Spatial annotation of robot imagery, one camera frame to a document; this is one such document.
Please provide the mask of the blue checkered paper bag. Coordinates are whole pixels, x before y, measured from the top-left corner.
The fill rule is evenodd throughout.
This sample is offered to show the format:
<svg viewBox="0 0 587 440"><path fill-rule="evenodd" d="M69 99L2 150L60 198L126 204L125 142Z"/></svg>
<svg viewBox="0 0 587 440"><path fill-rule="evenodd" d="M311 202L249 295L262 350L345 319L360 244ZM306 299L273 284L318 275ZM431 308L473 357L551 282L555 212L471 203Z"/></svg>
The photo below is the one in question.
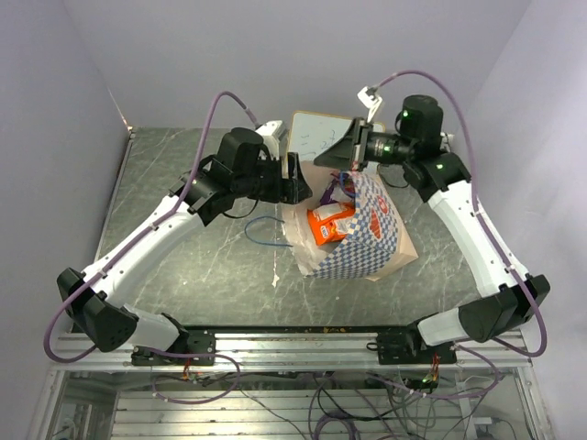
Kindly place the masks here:
<svg viewBox="0 0 587 440"><path fill-rule="evenodd" d="M306 219L306 211L321 206L320 198L339 170L302 163L302 173L312 197L284 205L279 217L264 215L247 222L245 236L263 247L287 248L305 277L327 280L366 279L377 281L418 259L382 179L366 172L342 171L354 184L355 214L346 237L318 246Z"/></svg>

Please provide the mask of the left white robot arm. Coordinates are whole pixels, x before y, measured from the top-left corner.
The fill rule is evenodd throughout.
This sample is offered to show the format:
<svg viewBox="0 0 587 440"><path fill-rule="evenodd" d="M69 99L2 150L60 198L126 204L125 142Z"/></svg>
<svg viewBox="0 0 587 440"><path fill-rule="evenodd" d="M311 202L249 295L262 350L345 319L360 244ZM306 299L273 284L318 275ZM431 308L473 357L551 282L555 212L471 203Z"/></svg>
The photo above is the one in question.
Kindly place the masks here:
<svg viewBox="0 0 587 440"><path fill-rule="evenodd" d="M236 200L299 204L312 192L297 154L288 151L287 128L270 121L256 130L231 129L217 154L194 176L182 176L154 212L112 251L82 271L57 279L67 314L102 352L125 343L154 348L167 364L186 355L189 334L166 313L132 307L127 297L140 281L192 233L227 215Z"/></svg>

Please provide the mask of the orange snack packet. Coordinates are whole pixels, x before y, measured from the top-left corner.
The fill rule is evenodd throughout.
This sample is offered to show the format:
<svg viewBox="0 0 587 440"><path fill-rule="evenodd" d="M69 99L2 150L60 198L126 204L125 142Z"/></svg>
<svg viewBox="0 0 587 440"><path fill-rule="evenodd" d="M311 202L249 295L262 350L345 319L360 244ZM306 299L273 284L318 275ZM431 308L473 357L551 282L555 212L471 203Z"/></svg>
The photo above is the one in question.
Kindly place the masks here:
<svg viewBox="0 0 587 440"><path fill-rule="evenodd" d="M355 214L351 203L324 204L306 211L306 219L318 246L339 242L349 233Z"/></svg>

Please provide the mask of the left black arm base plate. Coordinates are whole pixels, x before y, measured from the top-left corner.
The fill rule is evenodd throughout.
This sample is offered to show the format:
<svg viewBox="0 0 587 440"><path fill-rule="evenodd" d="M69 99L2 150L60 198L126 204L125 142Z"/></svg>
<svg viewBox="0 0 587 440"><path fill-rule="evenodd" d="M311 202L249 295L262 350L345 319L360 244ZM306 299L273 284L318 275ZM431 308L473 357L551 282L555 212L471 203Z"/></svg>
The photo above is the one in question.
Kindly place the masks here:
<svg viewBox="0 0 587 440"><path fill-rule="evenodd" d="M196 366L212 366L216 352L216 338L207 331L187 331L166 349L162 355L144 346L136 346L131 364L136 367L179 366L190 362Z"/></svg>

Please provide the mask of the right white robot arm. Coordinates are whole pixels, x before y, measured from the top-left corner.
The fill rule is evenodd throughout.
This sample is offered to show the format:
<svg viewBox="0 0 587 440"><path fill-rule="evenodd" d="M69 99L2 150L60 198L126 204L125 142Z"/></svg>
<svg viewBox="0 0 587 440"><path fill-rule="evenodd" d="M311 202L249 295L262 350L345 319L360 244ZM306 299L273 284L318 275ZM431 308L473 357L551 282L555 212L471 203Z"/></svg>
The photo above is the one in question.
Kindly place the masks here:
<svg viewBox="0 0 587 440"><path fill-rule="evenodd" d="M462 160L441 147L443 116L435 98L410 95L396 117L395 132L378 133L357 117L314 159L316 166L341 171L362 171L371 162L401 166L405 181L444 223L467 261L481 297L416 323L404 352L417 363L444 343L498 340L537 317L550 291L546 277L531 275L504 244L474 194Z"/></svg>

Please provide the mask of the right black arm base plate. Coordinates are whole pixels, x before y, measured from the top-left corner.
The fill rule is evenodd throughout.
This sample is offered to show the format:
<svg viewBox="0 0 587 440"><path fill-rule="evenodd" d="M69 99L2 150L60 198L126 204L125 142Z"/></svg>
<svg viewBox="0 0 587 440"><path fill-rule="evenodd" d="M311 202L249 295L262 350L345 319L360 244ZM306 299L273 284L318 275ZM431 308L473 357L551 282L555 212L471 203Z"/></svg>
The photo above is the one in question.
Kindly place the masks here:
<svg viewBox="0 0 587 440"><path fill-rule="evenodd" d="M366 348L377 355L380 365L440 365L457 363L457 355L450 343L428 346L416 339L400 334L378 334Z"/></svg>

